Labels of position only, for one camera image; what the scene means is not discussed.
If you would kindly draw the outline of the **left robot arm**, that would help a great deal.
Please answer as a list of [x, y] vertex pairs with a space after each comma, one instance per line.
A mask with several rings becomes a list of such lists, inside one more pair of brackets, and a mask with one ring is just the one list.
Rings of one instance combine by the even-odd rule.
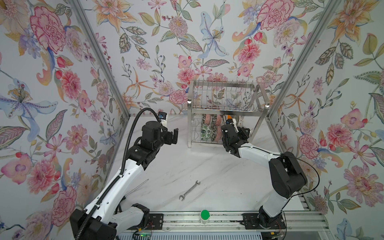
[[142, 127], [142, 136], [133, 145], [131, 139], [140, 116], [151, 108], [144, 108], [136, 115], [131, 126], [122, 165], [114, 178], [84, 210], [75, 210], [70, 223], [76, 240], [114, 240], [122, 232], [133, 229], [140, 232], [150, 226], [150, 210], [133, 204], [121, 211], [121, 201], [126, 199], [130, 185], [155, 159], [163, 145], [177, 144], [178, 129], [168, 131], [167, 113], [156, 113], [156, 120]]

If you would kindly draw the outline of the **green leaf pattern bowl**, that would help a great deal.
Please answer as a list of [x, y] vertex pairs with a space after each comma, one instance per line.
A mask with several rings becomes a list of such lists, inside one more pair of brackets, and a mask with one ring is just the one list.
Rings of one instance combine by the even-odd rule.
[[209, 125], [203, 124], [201, 128], [201, 140], [202, 141], [211, 141], [213, 135], [213, 130]]

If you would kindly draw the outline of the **black floral pattern bowl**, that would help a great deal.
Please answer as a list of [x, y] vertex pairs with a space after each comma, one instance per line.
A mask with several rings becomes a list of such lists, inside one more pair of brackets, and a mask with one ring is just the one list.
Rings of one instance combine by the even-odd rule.
[[213, 126], [221, 126], [223, 121], [223, 117], [221, 115], [212, 115], [212, 122], [211, 124]]

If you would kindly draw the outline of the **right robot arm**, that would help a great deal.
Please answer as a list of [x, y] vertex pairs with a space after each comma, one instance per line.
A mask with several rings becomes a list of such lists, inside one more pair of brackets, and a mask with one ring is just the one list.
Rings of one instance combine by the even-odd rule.
[[237, 126], [237, 121], [228, 118], [221, 126], [222, 143], [226, 152], [245, 160], [250, 160], [265, 167], [271, 176], [273, 191], [268, 200], [259, 208], [256, 225], [270, 229], [283, 215], [285, 206], [292, 197], [308, 183], [300, 162], [319, 172], [306, 161], [295, 157], [291, 152], [275, 153], [258, 148], [250, 143], [251, 130]]

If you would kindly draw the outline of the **red pattern bowl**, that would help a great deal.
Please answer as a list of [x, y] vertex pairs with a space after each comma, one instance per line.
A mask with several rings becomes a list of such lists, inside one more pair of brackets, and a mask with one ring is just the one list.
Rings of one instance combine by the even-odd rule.
[[202, 120], [204, 125], [210, 126], [212, 122], [212, 115], [205, 114], [203, 115]]

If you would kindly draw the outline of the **green geometric pattern bowl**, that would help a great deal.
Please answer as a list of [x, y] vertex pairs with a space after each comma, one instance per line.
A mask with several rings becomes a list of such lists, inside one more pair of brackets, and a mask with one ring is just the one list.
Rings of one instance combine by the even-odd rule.
[[243, 127], [244, 126], [244, 116], [235, 116], [235, 119], [237, 121], [237, 126], [238, 127]]

